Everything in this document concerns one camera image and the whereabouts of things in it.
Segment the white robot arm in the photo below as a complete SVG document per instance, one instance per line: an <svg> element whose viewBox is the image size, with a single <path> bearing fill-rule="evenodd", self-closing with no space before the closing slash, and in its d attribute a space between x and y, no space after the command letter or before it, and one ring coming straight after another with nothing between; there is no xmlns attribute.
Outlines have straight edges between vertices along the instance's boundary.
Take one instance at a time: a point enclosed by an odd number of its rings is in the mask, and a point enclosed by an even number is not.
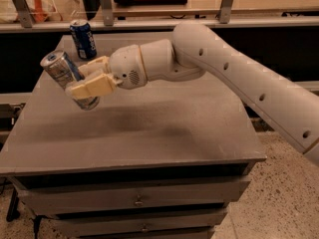
<svg viewBox="0 0 319 239"><path fill-rule="evenodd" d="M183 82L210 73L226 84L306 158L319 164L319 97L232 48L208 27L180 23L172 37L117 49L82 67L66 94L81 100L156 80Z"/></svg>

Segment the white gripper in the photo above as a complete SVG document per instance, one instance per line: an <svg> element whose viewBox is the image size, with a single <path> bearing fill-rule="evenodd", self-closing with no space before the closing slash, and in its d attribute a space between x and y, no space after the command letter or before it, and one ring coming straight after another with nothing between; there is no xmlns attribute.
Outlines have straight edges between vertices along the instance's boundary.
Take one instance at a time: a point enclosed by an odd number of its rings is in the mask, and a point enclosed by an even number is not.
<svg viewBox="0 0 319 239"><path fill-rule="evenodd" d="M138 45L119 48L110 59L102 56L92 60L80 66L79 72L85 79L70 83L65 89L66 95L75 100L106 96L117 86L132 90L148 82Z"/></svg>

